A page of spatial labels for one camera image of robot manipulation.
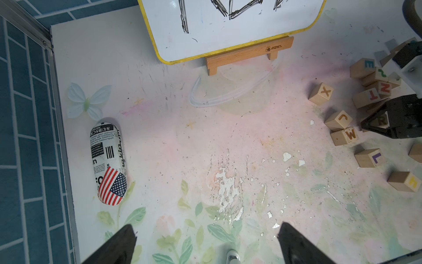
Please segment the wooden block teal E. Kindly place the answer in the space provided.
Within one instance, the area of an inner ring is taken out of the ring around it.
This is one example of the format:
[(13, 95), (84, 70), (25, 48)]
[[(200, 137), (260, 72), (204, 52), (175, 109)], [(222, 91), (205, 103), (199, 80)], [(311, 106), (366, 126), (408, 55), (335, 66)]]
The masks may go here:
[(361, 58), (350, 66), (350, 77), (362, 79), (375, 72), (375, 60), (370, 58)]

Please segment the wooden block green D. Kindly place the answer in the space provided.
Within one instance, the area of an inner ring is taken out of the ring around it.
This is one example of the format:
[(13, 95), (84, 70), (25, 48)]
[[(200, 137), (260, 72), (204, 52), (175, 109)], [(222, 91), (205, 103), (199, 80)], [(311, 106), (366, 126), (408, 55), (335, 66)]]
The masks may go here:
[(422, 163), (422, 143), (413, 144), (408, 156), (418, 163)]

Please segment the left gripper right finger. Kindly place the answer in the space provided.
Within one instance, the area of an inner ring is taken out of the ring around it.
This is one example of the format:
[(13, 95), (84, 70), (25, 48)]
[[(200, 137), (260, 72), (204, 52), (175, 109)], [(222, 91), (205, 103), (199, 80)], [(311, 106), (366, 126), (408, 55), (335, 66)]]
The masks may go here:
[(287, 222), (282, 223), (277, 238), (286, 264), (335, 264)]

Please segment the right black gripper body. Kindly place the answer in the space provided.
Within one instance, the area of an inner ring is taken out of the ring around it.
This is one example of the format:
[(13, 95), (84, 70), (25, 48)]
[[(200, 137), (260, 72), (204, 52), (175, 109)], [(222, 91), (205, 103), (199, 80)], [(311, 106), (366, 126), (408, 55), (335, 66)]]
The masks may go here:
[[(422, 18), (416, 8), (416, 1), (404, 1), (402, 6), (403, 16), (413, 31), (422, 37)], [(406, 44), (393, 61), (399, 68), (398, 75), (416, 93), (417, 98), (422, 98), (422, 42)]]

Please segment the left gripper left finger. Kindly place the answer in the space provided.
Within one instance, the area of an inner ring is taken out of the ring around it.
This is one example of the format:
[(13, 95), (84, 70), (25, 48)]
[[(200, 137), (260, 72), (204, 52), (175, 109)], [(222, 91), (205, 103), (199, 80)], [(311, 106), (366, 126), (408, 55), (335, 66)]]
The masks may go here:
[(136, 245), (131, 224), (126, 224), (90, 255), (83, 264), (130, 264)]

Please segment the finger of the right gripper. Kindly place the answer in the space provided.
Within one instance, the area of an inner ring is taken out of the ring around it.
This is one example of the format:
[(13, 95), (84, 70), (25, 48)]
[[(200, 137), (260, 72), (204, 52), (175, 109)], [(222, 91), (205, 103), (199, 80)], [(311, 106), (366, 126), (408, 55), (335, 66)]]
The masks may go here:
[[(385, 113), (389, 120), (388, 128), (371, 125)], [(361, 121), (360, 126), (364, 130), (392, 139), (419, 138), (422, 136), (422, 100), (416, 95), (405, 95), (388, 100)]]

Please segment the wooden block letter R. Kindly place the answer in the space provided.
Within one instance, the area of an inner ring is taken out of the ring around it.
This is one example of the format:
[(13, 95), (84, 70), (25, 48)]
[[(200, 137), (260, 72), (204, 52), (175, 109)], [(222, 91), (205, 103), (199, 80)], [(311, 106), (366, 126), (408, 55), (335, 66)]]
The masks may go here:
[(382, 115), (378, 116), (376, 119), (373, 119), (370, 122), (370, 125), (373, 127), (384, 128), (384, 129), (389, 128), (390, 122), (388, 118), (388, 113), (385, 112)]

